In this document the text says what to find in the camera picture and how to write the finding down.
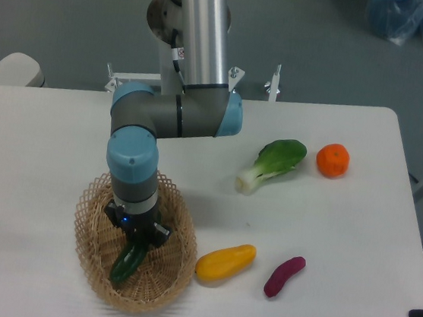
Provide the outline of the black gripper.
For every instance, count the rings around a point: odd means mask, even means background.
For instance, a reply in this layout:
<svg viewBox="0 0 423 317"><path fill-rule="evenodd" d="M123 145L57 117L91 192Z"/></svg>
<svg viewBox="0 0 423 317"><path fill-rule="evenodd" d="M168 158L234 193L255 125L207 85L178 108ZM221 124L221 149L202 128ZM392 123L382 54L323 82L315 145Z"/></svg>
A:
<svg viewBox="0 0 423 317"><path fill-rule="evenodd" d="M154 248L165 244L172 235L172 229L156 222L158 208L153 207L143 214L129 214L124 207L111 200L104 212L115 228L119 228L128 238L141 236Z"/></svg>

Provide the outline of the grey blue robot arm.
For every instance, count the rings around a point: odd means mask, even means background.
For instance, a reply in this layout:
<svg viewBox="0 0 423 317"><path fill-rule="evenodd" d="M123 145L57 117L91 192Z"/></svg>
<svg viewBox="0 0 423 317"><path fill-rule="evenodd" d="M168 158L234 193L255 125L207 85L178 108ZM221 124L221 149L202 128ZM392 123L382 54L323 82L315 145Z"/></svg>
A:
<svg viewBox="0 0 423 317"><path fill-rule="evenodd" d="M161 94L135 82L116 89L106 153L108 218L128 238L154 247L171 235L158 218L158 139L236 135L243 120L241 97L229 90L227 0L161 1L148 18L161 22L175 79L162 81Z"/></svg>

